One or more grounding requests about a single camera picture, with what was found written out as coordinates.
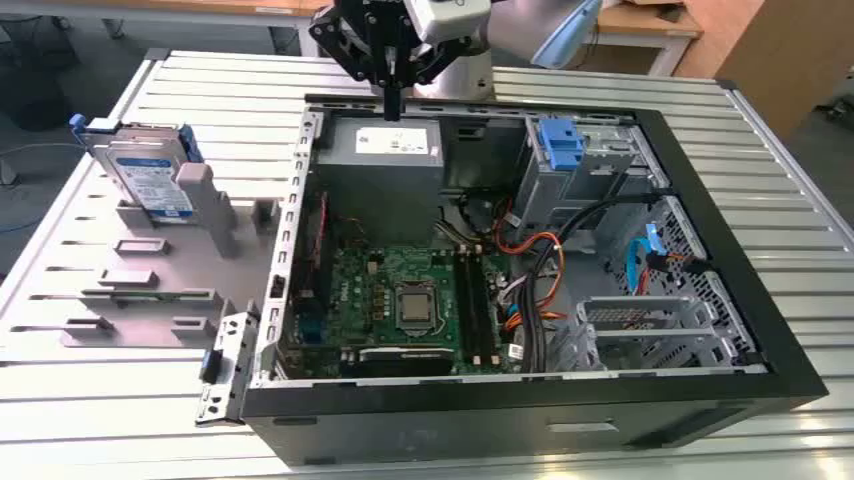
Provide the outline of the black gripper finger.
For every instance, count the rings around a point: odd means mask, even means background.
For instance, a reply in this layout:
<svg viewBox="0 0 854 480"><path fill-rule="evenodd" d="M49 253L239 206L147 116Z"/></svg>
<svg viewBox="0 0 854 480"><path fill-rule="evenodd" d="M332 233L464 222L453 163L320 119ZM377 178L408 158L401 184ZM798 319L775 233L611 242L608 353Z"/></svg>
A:
<svg viewBox="0 0 854 480"><path fill-rule="evenodd" d="M320 49L356 81L380 89L383 118L395 120L395 88L385 57L388 35L369 9L321 9L308 27Z"/></svg>
<svg viewBox="0 0 854 480"><path fill-rule="evenodd" d="M467 38L447 40L427 52L412 56L413 44L408 41L395 48L392 75L392 120L400 120L404 111L403 90L415 84L425 85L447 69L467 50Z"/></svg>

